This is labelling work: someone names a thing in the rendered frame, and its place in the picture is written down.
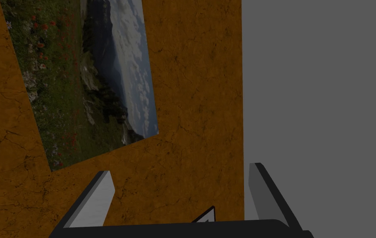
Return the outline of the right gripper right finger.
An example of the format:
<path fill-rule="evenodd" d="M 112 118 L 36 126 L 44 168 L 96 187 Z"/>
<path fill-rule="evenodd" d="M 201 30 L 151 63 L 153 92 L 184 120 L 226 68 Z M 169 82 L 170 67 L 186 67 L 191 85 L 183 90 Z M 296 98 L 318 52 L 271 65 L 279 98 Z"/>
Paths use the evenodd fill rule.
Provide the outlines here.
<path fill-rule="evenodd" d="M 302 230 L 299 221 L 263 164 L 250 164 L 248 186 L 259 219 L 279 220 L 293 230 Z"/>

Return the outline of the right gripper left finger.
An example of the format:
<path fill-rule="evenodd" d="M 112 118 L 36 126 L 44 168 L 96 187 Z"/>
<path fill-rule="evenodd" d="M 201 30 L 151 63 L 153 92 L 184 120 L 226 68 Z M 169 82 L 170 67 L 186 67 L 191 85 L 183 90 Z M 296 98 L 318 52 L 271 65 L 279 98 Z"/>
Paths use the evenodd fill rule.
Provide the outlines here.
<path fill-rule="evenodd" d="M 115 187 L 110 171 L 98 172 L 74 203 L 76 207 L 70 211 L 70 217 L 66 220 L 64 227 L 102 226 L 114 193 Z"/>

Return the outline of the mountain landscape wall picture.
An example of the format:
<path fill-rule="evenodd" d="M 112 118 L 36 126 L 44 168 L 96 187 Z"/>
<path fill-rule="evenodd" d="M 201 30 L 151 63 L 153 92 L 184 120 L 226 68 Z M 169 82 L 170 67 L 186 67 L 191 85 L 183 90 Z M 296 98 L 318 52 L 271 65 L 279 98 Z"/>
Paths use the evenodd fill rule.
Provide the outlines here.
<path fill-rule="evenodd" d="M 142 0 L 0 0 L 51 171 L 159 133 Z"/>

